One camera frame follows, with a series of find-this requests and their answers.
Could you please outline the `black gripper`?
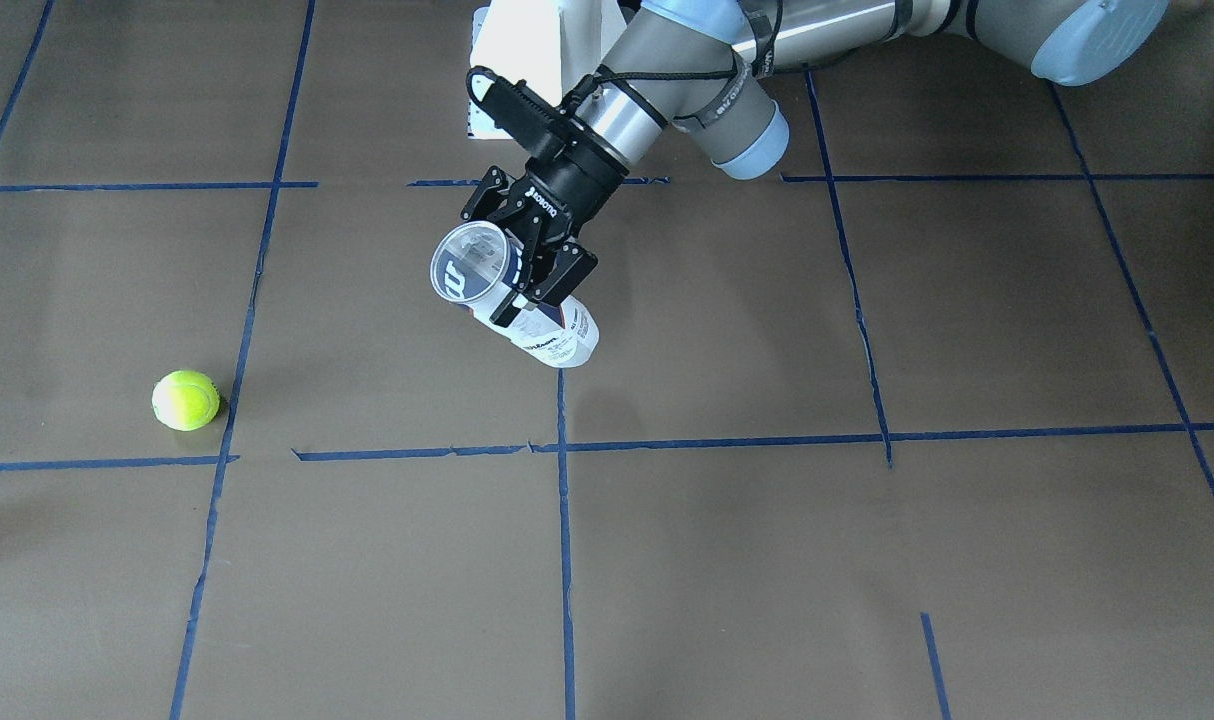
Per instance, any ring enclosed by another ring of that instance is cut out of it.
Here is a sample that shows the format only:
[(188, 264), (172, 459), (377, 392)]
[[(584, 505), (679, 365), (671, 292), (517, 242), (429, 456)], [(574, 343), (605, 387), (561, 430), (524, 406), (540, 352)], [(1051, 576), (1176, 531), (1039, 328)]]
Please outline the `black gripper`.
[(488, 168), (461, 211), (463, 222), (497, 225), (523, 246), (503, 270), (501, 296), (490, 310), (489, 323), (501, 328), (521, 310), (557, 307), (597, 268), (597, 256), (562, 238), (578, 234), (629, 172), (594, 140), (521, 140), (520, 146), (531, 155), (524, 177)]

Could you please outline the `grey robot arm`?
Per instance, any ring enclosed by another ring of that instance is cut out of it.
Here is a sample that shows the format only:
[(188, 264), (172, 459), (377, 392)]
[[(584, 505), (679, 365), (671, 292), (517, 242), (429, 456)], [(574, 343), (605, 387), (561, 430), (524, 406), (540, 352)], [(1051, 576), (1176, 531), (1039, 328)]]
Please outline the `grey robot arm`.
[(489, 67), (466, 76), (471, 102), (528, 151), (524, 174), (488, 170), (463, 210), (517, 243), (488, 319), (556, 307), (592, 272), (582, 228), (657, 138), (675, 127), (738, 181), (764, 176), (789, 142), (761, 86), (895, 38), (955, 35), (1060, 86), (1095, 83), (1131, 58), (1165, 1), (643, 1), (602, 59), (548, 102)]

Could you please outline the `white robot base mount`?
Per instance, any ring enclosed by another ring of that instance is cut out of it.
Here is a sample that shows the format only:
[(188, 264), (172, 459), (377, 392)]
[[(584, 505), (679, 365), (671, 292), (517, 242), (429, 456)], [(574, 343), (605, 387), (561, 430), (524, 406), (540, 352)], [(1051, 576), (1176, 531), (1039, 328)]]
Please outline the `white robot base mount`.
[(625, 28), (615, 1), (489, 1), (473, 12), (469, 66), (528, 83), (558, 104)]

